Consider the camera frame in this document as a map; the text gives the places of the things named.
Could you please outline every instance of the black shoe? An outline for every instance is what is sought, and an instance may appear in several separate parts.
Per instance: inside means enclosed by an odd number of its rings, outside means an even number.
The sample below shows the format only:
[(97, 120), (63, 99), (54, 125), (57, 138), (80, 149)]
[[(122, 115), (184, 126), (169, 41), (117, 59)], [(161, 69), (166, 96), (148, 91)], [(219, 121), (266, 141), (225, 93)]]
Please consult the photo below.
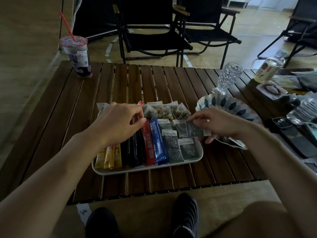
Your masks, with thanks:
[(100, 207), (89, 216), (85, 230), (86, 238), (119, 238), (116, 218), (109, 209)]
[(198, 223), (196, 200), (188, 193), (181, 193), (173, 206), (170, 237), (197, 238)]

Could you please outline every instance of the cup lid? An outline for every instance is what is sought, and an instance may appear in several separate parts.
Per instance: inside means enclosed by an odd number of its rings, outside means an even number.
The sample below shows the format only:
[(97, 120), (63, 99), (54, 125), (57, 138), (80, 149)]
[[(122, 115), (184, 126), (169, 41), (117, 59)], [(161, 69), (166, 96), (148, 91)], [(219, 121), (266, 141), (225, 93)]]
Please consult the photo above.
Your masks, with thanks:
[(71, 36), (63, 37), (60, 40), (60, 44), (63, 47), (83, 47), (88, 44), (88, 39), (81, 36), (74, 36), (75, 40)]

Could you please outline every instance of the red straw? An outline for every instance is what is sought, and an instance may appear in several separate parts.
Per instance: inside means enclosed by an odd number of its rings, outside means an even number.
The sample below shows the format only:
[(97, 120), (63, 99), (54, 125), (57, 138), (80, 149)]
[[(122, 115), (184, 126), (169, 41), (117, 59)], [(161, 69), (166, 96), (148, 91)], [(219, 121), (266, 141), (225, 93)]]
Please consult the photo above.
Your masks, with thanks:
[(72, 36), (73, 40), (76, 41), (76, 39), (75, 39), (75, 37), (74, 37), (72, 31), (71, 31), (70, 28), (69, 28), (69, 25), (68, 25), (67, 22), (66, 22), (66, 19), (65, 19), (64, 15), (62, 14), (61, 11), (60, 11), (60, 14), (61, 14), (61, 18), (63, 19), (63, 21), (64, 21), (64, 23), (65, 23), (65, 25), (66, 25), (66, 27), (67, 27), (67, 29), (68, 29), (69, 34)]

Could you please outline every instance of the wooden slatted table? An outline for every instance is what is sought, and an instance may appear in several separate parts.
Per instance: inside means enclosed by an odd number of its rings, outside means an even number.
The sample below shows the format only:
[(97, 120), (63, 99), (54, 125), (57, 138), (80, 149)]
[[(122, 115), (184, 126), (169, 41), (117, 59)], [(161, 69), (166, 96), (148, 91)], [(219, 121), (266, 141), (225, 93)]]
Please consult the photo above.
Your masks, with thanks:
[[(96, 103), (177, 100), (194, 113), (197, 101), (211, 93), (221, 71), (110, 63), (92, 63), (92, 69), (93, 77), (82, 80), (70, 62), (60, 64), (0, 171), (1, 200), (96, 119)], [(253, 75), (245, 70), (227, 94), (248, 104), (262, 120), (285, 116), (282, 105), (259, 93)], [(69, 204), (264, 179), (248, 150), (215, 141), (204, 145), (203, 158), (193, 164), (104, 177), (89, 166)]]

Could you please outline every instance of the floor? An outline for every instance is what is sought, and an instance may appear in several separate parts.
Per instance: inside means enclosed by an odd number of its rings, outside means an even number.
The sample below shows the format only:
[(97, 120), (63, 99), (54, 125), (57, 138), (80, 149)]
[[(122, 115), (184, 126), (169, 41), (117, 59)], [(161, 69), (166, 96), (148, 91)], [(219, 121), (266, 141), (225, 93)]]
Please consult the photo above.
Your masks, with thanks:
[[(4, 163), (14, 142), (18, 138), (36, 103), (45, 90), (50, 77), (65, 55), (57, 52), (61, 9), (60, 0), (1, 0), (0, 29), (0, 167)], [(262, 60), (256, 55), (274, 40), (287, 26), (291, 12), (239, 9), (233, 35), (242, 44), (231, 44), (226, 61), (239, 63), (245, 69), (257, 69)], [(72, 0), (65, 0), (64, 15), (71, 23)], [(231, 18), (223, 29), (229, 31)], [(133, 30), (148, 33), (149, 30)], [(67, 35), (64, 26), (62, 36)], [(106, 50), (116, 36), (105, 37), (89, 44), (91, 61), (121, 63), (118, 42), (114, 43), (109, 56)], [(192, 44), (194, 51), (202, 50)], [(293, 44), (283, 40), (277, 42), (267, 53), (272, 56), (281, 47), (291, 50)], [(188, 55), (194, 68), (219, 68), (224, 47), (208, 48), (199, 56)], [(295, 57), (290, 68), (316, 67), (317, 57)], [(176, 57), (161, 59), (134, 60), (131, 64), (151, 64), (175, 66)], [(190, 191), (201, 208), (202, 223), (200, 236), (207, 234), (223, 221), (235, 216), (249, 203), (256, 200), (278, 200), (268, 181), (212, 187)], [(177, 193), (126, 198), (90, 204), (94, 209), (106, 205), (115, 213), (124, 236), (144, 236), (166, 234), (169, 224), (170, 208)], [(66, 207), (52, 234), (52, 237), (83, 237), (83, 225), (75, 206)]]

